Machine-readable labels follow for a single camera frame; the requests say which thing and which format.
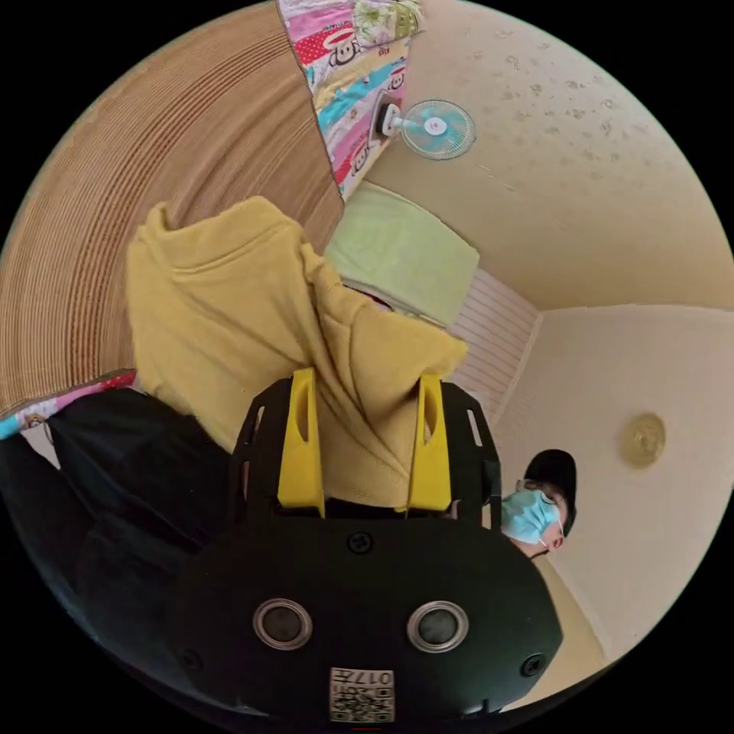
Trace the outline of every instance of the bamboo mat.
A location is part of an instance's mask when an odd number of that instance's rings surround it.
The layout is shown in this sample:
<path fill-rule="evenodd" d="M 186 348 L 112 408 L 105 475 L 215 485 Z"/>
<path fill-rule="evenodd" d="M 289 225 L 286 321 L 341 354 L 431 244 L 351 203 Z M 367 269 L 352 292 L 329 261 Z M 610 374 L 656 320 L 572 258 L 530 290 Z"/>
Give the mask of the bamboo mat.
<path fill-rule="evenodd" d="M 261 194 L 321 252 L 343 213 L 274 2 L 176 39 L 108 89 L 38 174 L 0 255 L 0 417 L 134 367 L 125 248 Z"/>

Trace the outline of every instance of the black background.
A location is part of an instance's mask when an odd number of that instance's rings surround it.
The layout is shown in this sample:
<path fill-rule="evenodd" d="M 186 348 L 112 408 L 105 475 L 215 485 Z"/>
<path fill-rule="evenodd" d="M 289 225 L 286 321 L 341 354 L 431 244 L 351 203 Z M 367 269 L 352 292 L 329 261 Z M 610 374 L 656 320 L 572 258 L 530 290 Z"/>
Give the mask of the black background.
<path fill-rule="evenodd" d="M 171 2 L 87 6 L 67 0 L 50 10 L 30 2 L 8 6 L 0 86 L 3 234 L 56 143 L 108 86 L 161 45 L 244 4 L 197 2 L 191 9 Z M 636 2 L 536 6 L 518 0 L 493 7 L 582 51 L 635 94 L 693 165 L 731 240 L 724 196 L 732 189 L 732 38 L 723 10 L 711 2 L 680 11 Z M 690 487 L 691 514 L 705 491 Z M 655 630 L 590 688 L 518 731 L 638 726 L 659 731 L 693 722 L 696 713 L 714 725 L 727 721 L 732 655 L 726 599 L 732 571 L 725 538 L 734 538 L 731 508 L 699 570 Z M 681 541 L 673 536 L 666 542 Z M 108 662 L 38 579 L 3 507 L 0 584 L 5 678 L 0 726 L 216 731 L 163 703 Z"/>

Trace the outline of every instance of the face mask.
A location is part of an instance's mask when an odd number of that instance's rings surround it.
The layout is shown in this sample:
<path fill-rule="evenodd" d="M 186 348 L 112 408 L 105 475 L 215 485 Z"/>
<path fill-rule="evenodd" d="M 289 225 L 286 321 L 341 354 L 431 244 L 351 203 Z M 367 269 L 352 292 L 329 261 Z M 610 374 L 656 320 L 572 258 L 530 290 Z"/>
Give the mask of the face mask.
<path fill-rule="evenodd" d="M 540 489 L 515 492 L 502 500 L 502 532 L 516 541 L 535 545 L 554 523 L 560 522 L 558 507 Z"/>

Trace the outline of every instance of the yellow hoodie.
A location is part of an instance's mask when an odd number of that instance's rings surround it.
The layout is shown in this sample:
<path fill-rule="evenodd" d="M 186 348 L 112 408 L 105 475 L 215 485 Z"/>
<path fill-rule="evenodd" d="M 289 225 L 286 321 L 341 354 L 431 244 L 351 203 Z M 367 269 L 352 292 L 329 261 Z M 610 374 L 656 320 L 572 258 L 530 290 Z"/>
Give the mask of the yellow hoodie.
<path fill-rule="evenodd" d="M 175 231 L 156 206 L 127 265 L 145 391 L 195 415 L 231 452 L 252 399 L 314 367 L 326 496 L 406 504 L 414 388 L 424 373 L 448 376 L 462 342 L 344 287 L 302 228 L 260 196 Z"/>

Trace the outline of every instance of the screw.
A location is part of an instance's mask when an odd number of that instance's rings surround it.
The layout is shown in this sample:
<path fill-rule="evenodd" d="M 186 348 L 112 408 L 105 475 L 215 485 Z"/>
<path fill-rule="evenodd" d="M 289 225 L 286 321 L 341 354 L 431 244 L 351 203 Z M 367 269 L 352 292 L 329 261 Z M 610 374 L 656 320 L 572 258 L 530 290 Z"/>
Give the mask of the screw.
<path fill-rule="evenodd" d="M 203 665 L 201 658 L 193 650 L 182 650 L 181 651 L 181 662 L 194 673 L 198 673 Z"/>
<path fill-rule="evenodd" d="M 368 533 L 352 533 L 346 544 L 353 553 L 369 553 L 372 550 L 372 537 Z"/>
<path fill-rule="evenodd" d="M 526 678 L 532 678 L 534 675 L 538 675 L 545 667 L 545 655 L 538 653 L 531 655 L 523 664 L 520 666 L 520 674 Z"/>

